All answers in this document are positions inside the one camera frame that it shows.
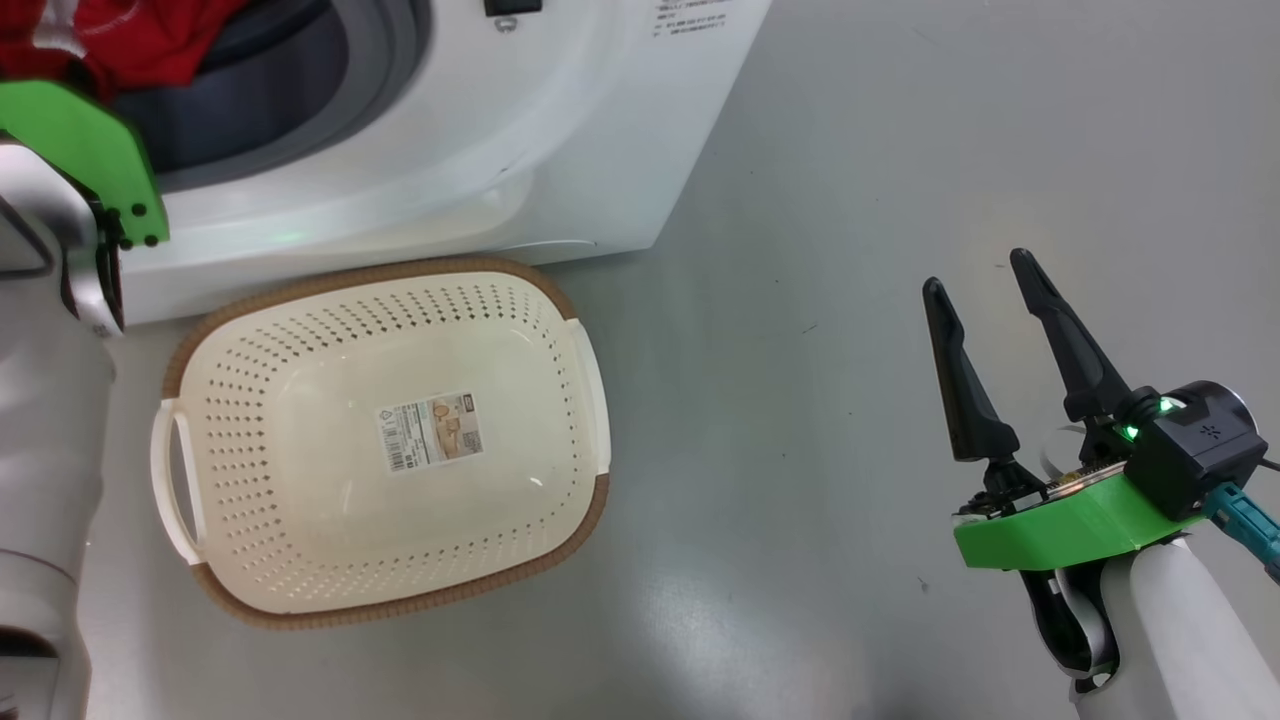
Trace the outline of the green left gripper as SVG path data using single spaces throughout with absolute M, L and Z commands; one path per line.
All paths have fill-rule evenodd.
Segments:
M 86 191 L 119 240 L 147 247 L 170 240 L 143 142 L 115 113 L 54 82 L 6 81 L 1 128 Z

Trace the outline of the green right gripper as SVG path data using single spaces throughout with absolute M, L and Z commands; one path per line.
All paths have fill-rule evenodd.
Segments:
M 1112 416 L 1130 387 L 1036 256 L 1014 249 L 1010 263 L 1028 313 L 1044 328 L 1068 419 Z M 1052 480 L 1018 462 L 1019 438 L 1001 421 L 972 365 L 964 324 L 941 279 L 925 281 L 922 299 L 952 456 L 987 462 L 984 488 L 954 514 L 966 566 L 1052 571 L 1129 553 L 1192 525 L 1167 519 L 1125 477 L 1138 437 L 1133 425 L 1101 424 L 1102 438 L 1119 452 Z

